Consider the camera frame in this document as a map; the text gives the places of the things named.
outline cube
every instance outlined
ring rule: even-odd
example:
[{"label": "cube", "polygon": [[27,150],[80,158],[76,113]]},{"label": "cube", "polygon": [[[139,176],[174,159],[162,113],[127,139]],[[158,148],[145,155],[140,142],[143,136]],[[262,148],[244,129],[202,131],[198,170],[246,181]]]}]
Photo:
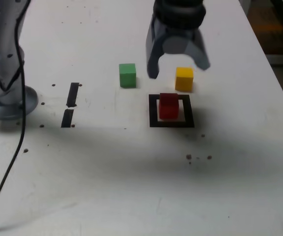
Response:
[{"label": "cube", "polygon": [[136,65],[120,64],[120,84],[122,88],[136,88]]},{"label": "cube", "polygon": [[177,119],[179,116],[179,96],[177,93],[161,93],[159,102],[159,118]]},{"label": "cube", "polygon": [[192,68],[177,67],[175,90],[181,92],[191,92],[193,81],[194,81],[194,72]]}]

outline white table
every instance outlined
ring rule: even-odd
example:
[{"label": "white table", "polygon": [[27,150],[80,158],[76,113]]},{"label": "white table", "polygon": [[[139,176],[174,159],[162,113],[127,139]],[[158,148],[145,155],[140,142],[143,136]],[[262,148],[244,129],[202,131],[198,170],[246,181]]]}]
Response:
[{"label": "white table", "polygon": [[[283,236],[283,91],[239,2],[205,0],[195,129],[149,127],[148,94],[175,92],[176,67],[193,66],[165,56],[148,78],[153,2],[32,2],[21,45],[45,105],[0,195],[1,236]],[[119,87],[120,63],[136,63],[138,89]],[[71,82],[76,126],[61,129]],[[19,130],[0,122],[0,180]]]}]

